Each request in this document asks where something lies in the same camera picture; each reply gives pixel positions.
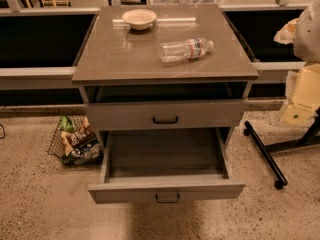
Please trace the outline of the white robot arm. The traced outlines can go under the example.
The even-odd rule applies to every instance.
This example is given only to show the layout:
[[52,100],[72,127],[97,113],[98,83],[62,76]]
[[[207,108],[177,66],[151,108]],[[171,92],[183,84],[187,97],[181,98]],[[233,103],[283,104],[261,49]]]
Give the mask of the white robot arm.
[[314,0],[274,36],[280,44],[292,44],[294,55],[305,62],[297,72],[286,77],[286,100],[279,120],[283,124],[301,126],[320,108],[320,1]]

